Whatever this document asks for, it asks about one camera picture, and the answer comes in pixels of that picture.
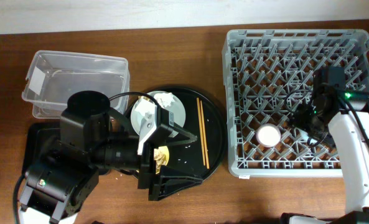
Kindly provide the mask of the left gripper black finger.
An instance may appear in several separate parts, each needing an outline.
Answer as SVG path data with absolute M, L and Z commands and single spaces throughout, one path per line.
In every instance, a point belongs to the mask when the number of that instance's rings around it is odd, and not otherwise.
M 173 130 L 177 132 L 177 135 L 173 138 L 167 138 L 164 142 L 164 145 L 167 147 L 170 146 L 181 146 L 192 144 L 197 140 L 197 136 L 187 129 L 179 126 L 178 124 L 174 124 Z
M 181 190 L 201 185 L 203 179 L 193 174 L 162 166 L 154 179 L 154 198 L 164 199 Z

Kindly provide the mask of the pink plastic cup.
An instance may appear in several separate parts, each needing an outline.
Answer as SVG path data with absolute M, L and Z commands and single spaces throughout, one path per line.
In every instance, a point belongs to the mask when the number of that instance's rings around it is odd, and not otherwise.
M 263 147 L 274 147 L 281 140 L 281 132 L 273 124 L 263 124 L 256 130 L 256 140 Z

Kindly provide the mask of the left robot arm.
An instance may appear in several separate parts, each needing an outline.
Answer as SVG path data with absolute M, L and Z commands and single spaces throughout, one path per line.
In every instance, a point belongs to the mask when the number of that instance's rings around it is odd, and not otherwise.
M 149 112 L 138 133 L 103 93 L 80 91 L 68 99 L 59 137 L 49 139 L 16 182 L 12 198 L 16 223 L 73 223 L 103 169 L 137 172 L 138 188 L 148 190 L 150 201 L 202 184 L 201 177 L 156 165 L 154 150 L 170 146 L 172 132 L 181 134 L 184 144 L 197 137 L 176 124 L 173 113 L 153 96 L 139 97 Z

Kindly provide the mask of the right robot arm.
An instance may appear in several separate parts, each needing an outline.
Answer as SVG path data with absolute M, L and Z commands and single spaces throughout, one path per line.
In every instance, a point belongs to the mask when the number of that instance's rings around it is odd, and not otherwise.
M 345 215 L 335 223 L 369 223 L 369 92 L 348 90 L 342 67 L 313 73 L 311 99 L 291 111 L 289 125 L 334 147 L 345 182 Z

